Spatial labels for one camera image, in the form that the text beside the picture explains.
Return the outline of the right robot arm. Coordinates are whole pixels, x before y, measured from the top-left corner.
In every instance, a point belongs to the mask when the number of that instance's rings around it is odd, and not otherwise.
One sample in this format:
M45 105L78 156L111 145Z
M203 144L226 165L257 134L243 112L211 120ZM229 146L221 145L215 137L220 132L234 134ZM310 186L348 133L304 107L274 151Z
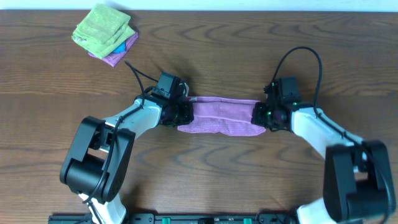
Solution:
M297 210L300 223L349 223L381 218L396 210L386 145L345 130L310 103L258 102L252 124L303 138L325 160L323 197Z

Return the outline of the purple microfiber cloth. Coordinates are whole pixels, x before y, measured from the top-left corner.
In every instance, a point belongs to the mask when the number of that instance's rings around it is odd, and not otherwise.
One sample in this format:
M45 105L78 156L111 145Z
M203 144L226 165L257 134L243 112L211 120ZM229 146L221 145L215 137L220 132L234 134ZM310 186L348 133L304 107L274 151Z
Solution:
M215 96L191 96L194 119L179 126L191 134L221 133L227 136L258 136L266 131L251 123L256 100L239 100Z

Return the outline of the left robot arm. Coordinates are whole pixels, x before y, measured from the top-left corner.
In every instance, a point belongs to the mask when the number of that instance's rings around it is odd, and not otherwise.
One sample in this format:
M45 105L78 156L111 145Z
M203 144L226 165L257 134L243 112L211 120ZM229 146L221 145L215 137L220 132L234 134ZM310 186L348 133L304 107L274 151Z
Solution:
M89 207L93 223L124 223L127 210L119 191L134 141L158 125L175 127L192 121L192 102L148 94L114 116L87 116L62 164L60 181Z

